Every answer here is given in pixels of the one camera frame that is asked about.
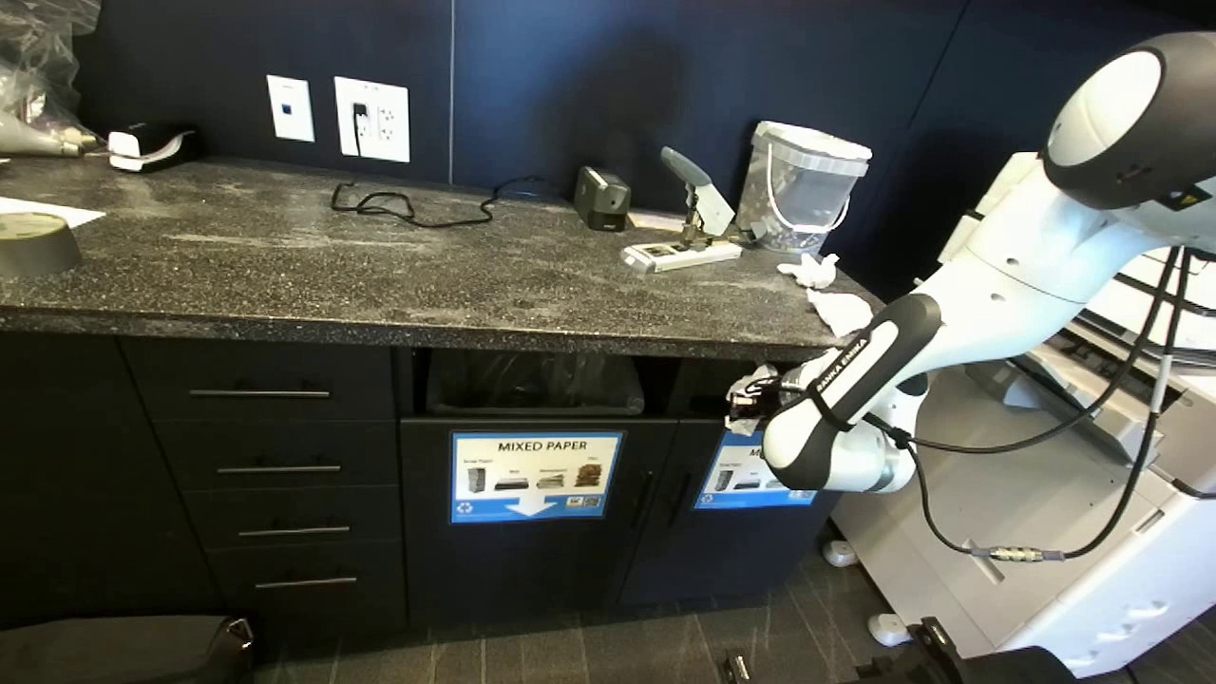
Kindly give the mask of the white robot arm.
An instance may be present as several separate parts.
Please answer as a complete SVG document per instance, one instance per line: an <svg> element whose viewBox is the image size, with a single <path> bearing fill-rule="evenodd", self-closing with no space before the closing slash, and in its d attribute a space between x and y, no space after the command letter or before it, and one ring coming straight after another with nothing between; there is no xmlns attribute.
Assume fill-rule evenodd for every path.
<svg viewBox="0 0 1216 684"><path fill-rule="evenodd" d="M934 370L1020 356L1136 254L1216 247L1216 35L1172 29L1093 67L1048 138L997 175L937 265L841 351L725 390L791 491L892 493Z"/></svg>

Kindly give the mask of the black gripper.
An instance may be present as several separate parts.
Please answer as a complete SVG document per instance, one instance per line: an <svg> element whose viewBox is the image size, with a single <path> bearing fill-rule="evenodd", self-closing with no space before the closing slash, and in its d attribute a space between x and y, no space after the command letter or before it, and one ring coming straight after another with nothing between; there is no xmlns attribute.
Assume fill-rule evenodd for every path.
<svg viewBox="0 0 1216 684"><path fill-rule="evenodd" d="M725 388L725 418L731 432L755 432L779 402L779 370L755 366L750 378L736 378Z"/></svg>

